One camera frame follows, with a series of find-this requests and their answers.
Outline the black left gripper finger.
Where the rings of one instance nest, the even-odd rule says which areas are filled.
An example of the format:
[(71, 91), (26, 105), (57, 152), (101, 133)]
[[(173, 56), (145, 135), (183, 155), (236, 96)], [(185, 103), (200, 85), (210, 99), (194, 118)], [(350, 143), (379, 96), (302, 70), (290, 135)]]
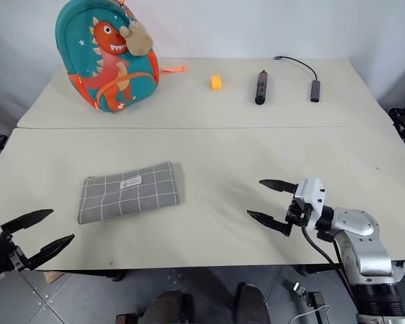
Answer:
[(1, 229), (6, 234), (13, 234), (19, 230), (27, 229), (37, 223), (40, 223), (43, 219), (48, 217), (53, 212), (53, 209), (41, 209), (27, 213), (7, 223), (1, 225)]
[(40, 252), (28, 259), (27, 268), (35, 270), (44, 263), (56, 257), (75, 238), (74, 234), (57, 239), (52, 243), (42, 247)]

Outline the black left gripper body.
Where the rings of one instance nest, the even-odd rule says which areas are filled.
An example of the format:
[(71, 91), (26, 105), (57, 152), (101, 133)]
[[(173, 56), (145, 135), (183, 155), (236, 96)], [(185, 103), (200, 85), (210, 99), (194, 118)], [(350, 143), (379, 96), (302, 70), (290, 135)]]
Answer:
[(0, 273), (14, 269), (21, 271), (31, 266), (21, 248), (13, 242), (13, 235), (5, 235), (0, 239)]

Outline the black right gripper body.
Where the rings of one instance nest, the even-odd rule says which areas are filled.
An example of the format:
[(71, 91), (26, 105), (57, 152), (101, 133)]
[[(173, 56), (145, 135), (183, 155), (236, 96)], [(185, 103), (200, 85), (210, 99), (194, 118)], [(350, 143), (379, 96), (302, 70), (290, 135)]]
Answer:
[(293, 196), (285, 221), (288, 225), (308, 225), (308, 207), (302, 198)]

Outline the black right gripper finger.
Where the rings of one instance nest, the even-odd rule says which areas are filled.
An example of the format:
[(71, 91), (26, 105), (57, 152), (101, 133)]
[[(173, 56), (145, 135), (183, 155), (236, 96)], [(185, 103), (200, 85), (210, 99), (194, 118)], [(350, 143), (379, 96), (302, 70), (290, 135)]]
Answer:
[(276, 221), (272, 216), (267, 214), (258, 212), (258, 211), (246, 211), (249, 216), (251, 216), (254, 220), (258, 221), (260, 224), (268, 227), (272, 230), (282, 233), (284, 236), (289, 236), (292, 224), (289, 223), (282, 223), (280, 221)]
[(272, 190), (278, 192), (288, 192), (290, 194), (295, 194), (298, 187), (298, 184), (292, 184), (283, 180), (264, 179), (260, 180), (259, 183)]

